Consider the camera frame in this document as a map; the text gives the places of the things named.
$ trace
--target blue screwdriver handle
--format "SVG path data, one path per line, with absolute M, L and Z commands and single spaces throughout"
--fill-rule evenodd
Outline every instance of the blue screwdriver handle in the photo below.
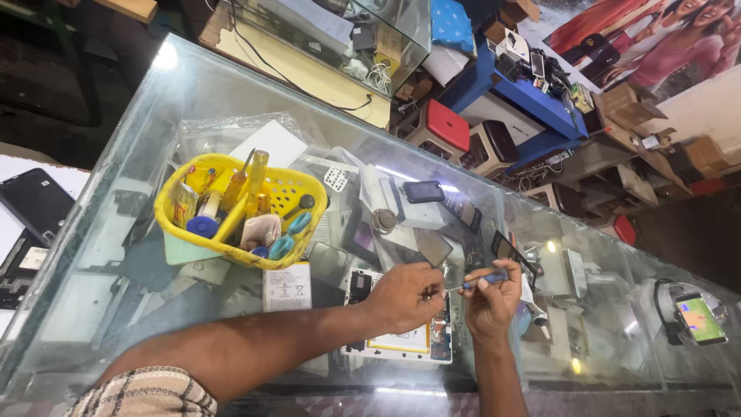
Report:
M 506 272 L 492 272 L 489 275 L 479 278 L 479 280 L 486 280 L 489 283 L 498 283 L 506 279 L 507 279 Z M 472 286 L 476 285 L 477 281 L 478 280 L 468 281 L 467 283 L 463 283 L 463 289 L 470 289 Z

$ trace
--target yellow plastic basket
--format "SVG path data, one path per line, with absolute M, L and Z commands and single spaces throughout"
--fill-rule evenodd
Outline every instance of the yellow plastic basket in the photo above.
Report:
M 227 260 L 233 260 L 246 266 L 257 266 L 261 269 L 283 269 L 293 265 L 299 260 L 309 244 L 309 239 L 319 223 L 319 219 L 327 208 L 327 192 L 324 186 L 314 177 L 286 168 L 268 168 L 265 174 L 265 181 L 270 184 L 270 202 L 272 207 L 270 212 L 283 217 L 291 209 L 299 204 L 299 198 L 303 194 L 310 194 L 314 197 L 314 207 L 310 210 L 311 221 L 308 226 L 298 234 L 293 236 L 295 244 L 293 248 L 279 260 L 268 260 L 263 257 L 252 255 L 240 248 L 230 246 L 226 239 L 232 235 L 237 227 L 242 225 L 245 218 L 245 201 L 247 199 L 246 188 L 240 194 L 236 205 L 228 216 L 222 221 L 216 235 L 211 239 L 190 233 L 185 229 L 180 229 L 173 223 L 173 203 L 170 199 L 170 192 L 178 182 L 183 181 L 189 170 L 197 168 L 215 168 L 219 176 L 213 181 L 209 189 L 224 192 L 229 184 L 229 179 L 235 170 L 239 170 L 244 165 L 243 161 L 222 154 L 205 154 L 193 158 L 187 164 L 175 171 L 167 180 L 162 189 L 154 200 L 154 217 L 157 223 L 162 227 L 165 233 L 174 237 L 185 240 L 197 246 L 202 246 L 214 252 L 221 253 Z M 198 179 L 187 179 L 187 184 L 191 185 L 195 192 L 203 192 L 203 186 L 199 185 Z

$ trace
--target blue table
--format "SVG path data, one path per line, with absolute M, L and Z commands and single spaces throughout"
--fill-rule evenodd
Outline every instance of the blue table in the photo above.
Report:
M 579 111 L 575 109 L 572 112 L 567 111 L 563 101 L 542 93 L 528 80 L 519 79 L 517 82 L 511 82 L 506 79 L 494 67 L 494 53 L 489 50 L 486 38 L 481 32 L 476 34 L 476 47 L 478 48 L 476 66 L 463 74 L 439 101 L 452 111 L 460 113 L 485 92 L 494 89 L 535 116 L 546 129 L 517 146 L 519 162 L 512 165 L 510 170 L 554 151 L 577 148 L 582 144 L 588 133 Z

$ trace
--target plaid sleeve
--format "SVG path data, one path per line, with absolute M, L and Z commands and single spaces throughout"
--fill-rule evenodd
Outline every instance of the plaid sleeve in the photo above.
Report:
M 185 370 L 148 367 L 88 390 L 65 417 L 214 416 L 216 401 Z

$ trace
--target glass display counter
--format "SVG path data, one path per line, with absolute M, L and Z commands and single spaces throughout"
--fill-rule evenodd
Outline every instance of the glass display counter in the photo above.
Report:
M 532 254 L 543 270 L 534 280 L 534 303 L 548 313 L 548 336 L 532 324 L 526 308 L 518 310 L 510 328 L 533 415 L 557 403 L 575 416 L 587 413 L 595 401 L 607 408 L 616 402 L 615 412 L 640 403 L 657 412 L 653 415 L 738 405 L 738 294 L 176 36 L 166 38 L 4 334 L 0 387 L 6 404 L 64 407 L 141 340 L 261 311 L 259 269 L 221 258 L 168 265 L 152 204 L 173 165 L 183 162 L 173 156 L 182 120 L 275 112 L 288 112 L 301 132 L 312 138 L 294 169 L 321 180 L 327 161 L 329 165 L 353 161 L 359 167 L 348 168 L 348 185 L 342 191 L 328 188 L 323 238 L 329 246 L 346 251 L 348 261 L 340 263 L 339 273 L 312 271 L 314 307 L 342 304 L 345 289 L 340 277 L 349 266 L 379 270 L 413 259 L 414 254 L 395 246 L 366 246 L 382 261 L 378 268 L 374 267 L 378 260 L 343 243 L 358 206 L 357 193 L 369 192 L 366 168 L 402 181 L 436 179 L 448 195 L 460 193 L 482 213 L 479 230 L 473 233 L 439 210 L 443 224 L 437 233 L 453 248 L 439 267 L 448 288 L 460 285 L 472 254 L 479 254 L 485 264 L 495 258 L 490 245 L 497 232 L 512 240 L 519 252 Z M 218 151 L 226 139 L 222 132 L 207 142 Z M 369 214 L 361 210 L 362 216 Z M 718 297 L 728 308 L 723 328 L 729 342 L 671 346 L 655 325 L 656 312 L 644 296 L 659 278 L 693 283 Z M 426 404 L 434 403 L 438 412 L 447 403 L 435 401 L 461 395 L 475 398 L 473 348 L 464 309 L 462 298 L 451 295 L 452 364 L 357 358 L 335 351 L 286 372 L 247 398 L 250 404 L 271 410 L 279 403 L 272 402 L 275 398 L 298 404 L 305 400 L 297 397 L 306 395 L 382 395 L 398 390 L 424 395 L 399 394 L 395 405 L 431 398 Z M 605 397 L 606 393 L 615 395 Z M 610 415 L 602 408 L 600 412 Z
M 234 6 L 238 19 L 388 98 L 431 50 L 429 0 L 245 0 Z

